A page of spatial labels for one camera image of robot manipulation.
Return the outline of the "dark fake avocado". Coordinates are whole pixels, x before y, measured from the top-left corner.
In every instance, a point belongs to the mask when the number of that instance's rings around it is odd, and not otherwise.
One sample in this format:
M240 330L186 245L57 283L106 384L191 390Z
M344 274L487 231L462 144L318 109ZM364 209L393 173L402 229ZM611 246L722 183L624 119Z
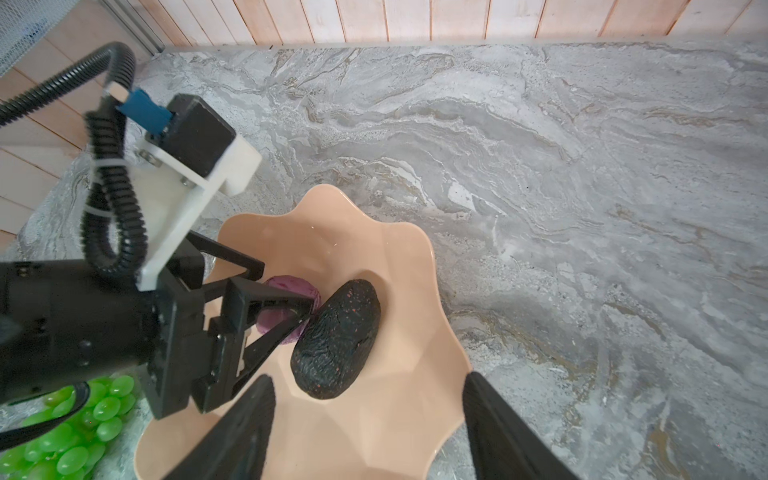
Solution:
M313 314L291 355L296 385L310 397L334 399L361 374L378 335L381 303L365 279L343 284Z

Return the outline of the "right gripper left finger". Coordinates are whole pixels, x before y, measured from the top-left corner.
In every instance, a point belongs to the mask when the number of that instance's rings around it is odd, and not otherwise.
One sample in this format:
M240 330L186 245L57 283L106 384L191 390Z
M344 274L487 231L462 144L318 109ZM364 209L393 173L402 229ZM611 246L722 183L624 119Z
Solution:
M259 376L168 479L259 479L275 418L272 379Z

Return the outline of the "purple fake fruit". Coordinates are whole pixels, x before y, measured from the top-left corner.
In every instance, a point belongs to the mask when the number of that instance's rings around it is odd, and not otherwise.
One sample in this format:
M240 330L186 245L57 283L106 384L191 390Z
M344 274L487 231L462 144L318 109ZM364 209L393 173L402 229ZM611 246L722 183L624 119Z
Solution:
M299 312L302 306L298 303L298 297L305 297L313 301L310 313L319 309L322 303L320 291L309 281L291 275L279 275L269 278L265 285L272 290L280 290L283 295L280 300L271 307L265 307L255 317L255 328L259 334L266 334L276 327L296 318L296 308Z

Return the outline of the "green fake grape bunch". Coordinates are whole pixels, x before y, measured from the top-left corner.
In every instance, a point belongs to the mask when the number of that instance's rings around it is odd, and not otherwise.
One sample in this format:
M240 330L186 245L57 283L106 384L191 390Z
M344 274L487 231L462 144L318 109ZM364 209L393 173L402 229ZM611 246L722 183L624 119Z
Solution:
M24 440L1 453L3 479L90 479L98 463L123 435L134 416L139 387L130 375L99 377L88 382L90 396L75 414L74 388L47 394L33 405L18 428L62 418L52 431Z

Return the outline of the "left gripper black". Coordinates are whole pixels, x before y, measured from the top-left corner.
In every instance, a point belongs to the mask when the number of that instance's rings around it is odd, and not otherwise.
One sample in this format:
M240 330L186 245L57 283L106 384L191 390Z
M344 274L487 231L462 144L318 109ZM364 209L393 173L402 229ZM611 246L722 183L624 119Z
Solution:
M81 367L94 373L141 369L153 415L195 402L200 412L233 400L281 342L311 316L311 297L256 282L264 264L191 232L162 268L152 291L105 279L84 261L71 270ZM205 322L207 303L218 316ZM265 316L282 321L252 343Z

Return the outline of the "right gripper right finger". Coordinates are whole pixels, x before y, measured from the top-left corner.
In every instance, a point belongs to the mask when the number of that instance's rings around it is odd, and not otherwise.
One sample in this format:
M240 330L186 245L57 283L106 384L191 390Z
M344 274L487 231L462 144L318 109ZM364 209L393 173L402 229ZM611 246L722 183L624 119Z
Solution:
M466 376L462 406L478 479L577 479L480 373Z

